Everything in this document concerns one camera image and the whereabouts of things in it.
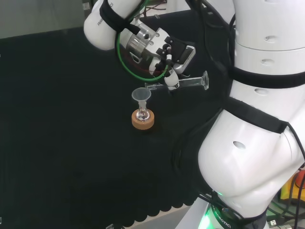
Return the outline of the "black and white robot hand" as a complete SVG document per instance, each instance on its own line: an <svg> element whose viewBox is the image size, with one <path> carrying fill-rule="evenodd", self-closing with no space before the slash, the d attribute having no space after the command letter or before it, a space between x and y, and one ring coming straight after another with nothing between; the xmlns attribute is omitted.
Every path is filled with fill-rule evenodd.
<svg viewBox="0 0 305 229"><path fill-rule="evenodd" d="M149 39L143 51L144 57L151 58L149 71L152 78L165 83L170 91L179 88L179 76L195 54L195 47L170 36L161 28Z"/></svg>

